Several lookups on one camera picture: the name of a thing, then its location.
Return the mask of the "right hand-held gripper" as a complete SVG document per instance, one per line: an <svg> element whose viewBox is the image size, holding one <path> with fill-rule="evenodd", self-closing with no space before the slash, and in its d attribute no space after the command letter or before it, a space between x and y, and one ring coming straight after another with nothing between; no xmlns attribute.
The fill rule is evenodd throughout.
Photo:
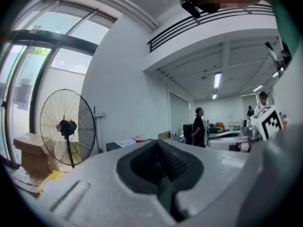
<svg viewBox="0 0 303 227"><path fill-rule="evenodd" d="M274 105L257 105L254 114L248 119L246 134L242 131L222 132L210 137L207 146L216 150L240 150L242 143L248 143L248 138L267 141L283 129L281 117Z"/></svg>

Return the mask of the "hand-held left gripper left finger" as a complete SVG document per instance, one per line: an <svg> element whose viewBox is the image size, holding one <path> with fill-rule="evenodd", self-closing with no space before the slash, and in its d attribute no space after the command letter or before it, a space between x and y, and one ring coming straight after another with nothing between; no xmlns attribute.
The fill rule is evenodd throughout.
<svg viewBox="0 0 303 227"><path fill-rule="evenodd" d="M90 157L48 186L39 203L55 218L55 226L174 226L176 221L156 195L134 193L116 171L121 157L145 145L146 141Z"/></svg>

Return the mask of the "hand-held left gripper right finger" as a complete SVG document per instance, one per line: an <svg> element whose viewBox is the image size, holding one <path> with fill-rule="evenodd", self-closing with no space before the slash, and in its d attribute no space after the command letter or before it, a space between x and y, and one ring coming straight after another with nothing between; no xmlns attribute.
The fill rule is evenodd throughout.
<svg viewBox="0 0 303 227"><path fill-rule="evenodd" d="M159 140L158 159L166 174L157 203L162 221L234 221L241 201L233 188L247 155Z"/></svg>

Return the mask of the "person's right forearm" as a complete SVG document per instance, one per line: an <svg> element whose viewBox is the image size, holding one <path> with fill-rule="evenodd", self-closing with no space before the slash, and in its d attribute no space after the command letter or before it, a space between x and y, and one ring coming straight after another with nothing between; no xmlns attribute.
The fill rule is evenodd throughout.
<svg viewBox="0 0 303 227"><path fill-rule="evenodd" d="M283 114L279 114L280 115L280 119L281 119L281 122L282 122L282 126L283 126L283 128L285 129L286 127L287 127L287 123L288 123L288 121L287 121L287 119L285 118L285 115L283 115Z"/></svg>

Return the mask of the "black cabinet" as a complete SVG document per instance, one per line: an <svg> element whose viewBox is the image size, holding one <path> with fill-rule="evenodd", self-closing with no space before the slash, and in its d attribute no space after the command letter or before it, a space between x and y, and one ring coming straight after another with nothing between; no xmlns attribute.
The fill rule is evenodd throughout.
<svg viewBox="0 0 303 227"><path fill-rule="evenodd" d="M185 142L188 145L193 145L194 140L191 134L193 133L193 124L184 124L183 125L183 134L185 138Z"/></svg>

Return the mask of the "yellow plastic bin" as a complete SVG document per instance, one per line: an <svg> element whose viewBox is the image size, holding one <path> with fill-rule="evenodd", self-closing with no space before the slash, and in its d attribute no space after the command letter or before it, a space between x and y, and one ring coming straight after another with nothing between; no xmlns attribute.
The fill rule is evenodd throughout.
<svg viewBox="0 0 303 227"><path fill-rule="evenodd" d="M53 170L53 171L52 171L52 172L51 172L51 173L50 173L50 174L41 182L41 184L39 185L39 187L38 187L39 193L40 193L40 194L43 193L43 189L44 189L44 187L45 187L48 183L50 183L50 182L52 182L52 181L56 181L56 180L62 178L63 176L65 176L65 175L66 175L65 172L59 172L59 171Z"/></svg>

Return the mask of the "white roller door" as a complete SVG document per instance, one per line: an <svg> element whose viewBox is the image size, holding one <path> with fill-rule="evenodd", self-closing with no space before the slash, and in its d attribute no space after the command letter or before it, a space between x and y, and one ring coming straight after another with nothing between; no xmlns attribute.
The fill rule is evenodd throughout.
<svg viewBox="0 0 303 227"><path fill-rule="evenodd" d="M183 125L190 124L189 102L183 98L169 93L171 133L180 135L183 132Z"/></svg>

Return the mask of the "black table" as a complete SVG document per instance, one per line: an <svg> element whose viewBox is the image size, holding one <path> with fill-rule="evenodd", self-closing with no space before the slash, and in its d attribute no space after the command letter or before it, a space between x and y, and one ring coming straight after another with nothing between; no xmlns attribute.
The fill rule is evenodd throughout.
<svg viewBox="0 0 303 227"><path fill-rule="evenodd" d="M116 150L116 149L120 149L121 146L119 146L118 144L116 144L115 142L112 143L107 143L106 144L106 150L108 151L112 151L112 150Z"/></svg>

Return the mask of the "white waffle cloth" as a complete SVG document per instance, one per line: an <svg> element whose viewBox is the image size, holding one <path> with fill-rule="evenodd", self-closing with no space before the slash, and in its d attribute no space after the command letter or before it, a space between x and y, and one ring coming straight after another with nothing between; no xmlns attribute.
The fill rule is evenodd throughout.
<svg viewBox="0 0 303 227"><path fill-rule="evenodd" d="M117 144L121 148L133 145L135 143L136 143L136 140L134 140L134 139L125 139L125 140L115 141L115 144Z"/></svg>

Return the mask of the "brown cardboard box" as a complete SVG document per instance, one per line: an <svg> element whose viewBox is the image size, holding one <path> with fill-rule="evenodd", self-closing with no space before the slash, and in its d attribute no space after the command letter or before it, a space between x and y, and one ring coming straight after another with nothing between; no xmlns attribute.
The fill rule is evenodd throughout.
<svg viewBox="0 0 303 227"><path fill-rule="evenodd" d="M60 171L57 160L51 154L34 155L21 152L21 166L31 178L44 180L53 170Z"/></svg>
<svg viewBox="0 0 303 227"><path fill-rule="evenodd" d="M20 137L15 137L13 145L16 149L31 155L43 156L49 153L42 137L33 133L26 133Z"/></svg>

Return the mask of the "black balcony railing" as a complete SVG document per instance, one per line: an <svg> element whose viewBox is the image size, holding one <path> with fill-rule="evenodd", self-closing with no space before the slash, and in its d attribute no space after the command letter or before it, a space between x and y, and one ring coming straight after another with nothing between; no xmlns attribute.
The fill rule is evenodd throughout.
<svg viewBox="0 0 303 227"><path fill-rule="evenodd" d="M214 22L219 19L244 16L244 15L266 15L273 16L273 10L270 5L257 4L249 6L248 8L233 8L233 9L223 9L213 14L206 12L201 12L199 18L194 18L193 16L186 17L179 22L169 26L155 37L153 37L147 45L149 46L149 51L153 52L169 40L175 38L176 36L194 28L199 25Z"/></svg>

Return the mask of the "green shirt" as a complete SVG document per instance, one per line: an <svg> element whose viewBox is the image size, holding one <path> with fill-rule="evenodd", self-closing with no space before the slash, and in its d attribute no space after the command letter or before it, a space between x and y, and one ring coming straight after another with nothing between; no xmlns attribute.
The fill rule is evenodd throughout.
<svg viewBox="0 0 303 227"><path fill-rule="evenodd" d="M272 0L272 10L276 17L276 24L282 42L287 46L290 55L293 57L297 51L303 36L295 24L291 14L280 2Z"/></svg>

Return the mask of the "black framed glass window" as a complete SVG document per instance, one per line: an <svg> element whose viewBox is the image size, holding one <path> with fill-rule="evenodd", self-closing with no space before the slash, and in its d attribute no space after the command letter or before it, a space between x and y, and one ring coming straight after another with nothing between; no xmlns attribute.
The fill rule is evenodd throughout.
<svg viewBox="0 0 303 227"><path fill-rule="evenodd" d="M98 7L64 0L40 0L19 15L0 46L0 161L20 167L13 140L40 135L41 109L53 92L81 95L97 46L115 22Z"/></svg>

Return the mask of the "grey wall pipe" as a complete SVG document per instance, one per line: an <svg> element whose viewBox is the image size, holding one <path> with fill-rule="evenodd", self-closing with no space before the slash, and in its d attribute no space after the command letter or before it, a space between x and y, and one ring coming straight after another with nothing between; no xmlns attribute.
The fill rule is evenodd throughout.
<svg viewBox="0 0 303 227"><path fill-rule="evenodd" d="M98 141L98 126L97 126L97 116L96 116L96 107L95 107L95 105L93 107L93 116L94 116L94 121L95 121L97 152L98 152L98 154L100 154L100 153L103 152L103 150L102 150L102 148L100 148L99 141Z"/></svg>

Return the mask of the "black pedestal fan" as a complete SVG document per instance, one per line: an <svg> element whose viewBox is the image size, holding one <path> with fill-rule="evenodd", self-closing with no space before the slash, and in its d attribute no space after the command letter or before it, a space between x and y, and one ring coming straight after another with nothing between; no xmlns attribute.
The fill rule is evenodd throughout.
<svg viewBox="0 0 303 227"><path fill-rule="evenodd" d="M57 90L46 99L39 130L48 153L72 168L85 161L95 145L92 110L80 94L70 89Z"/></svg>

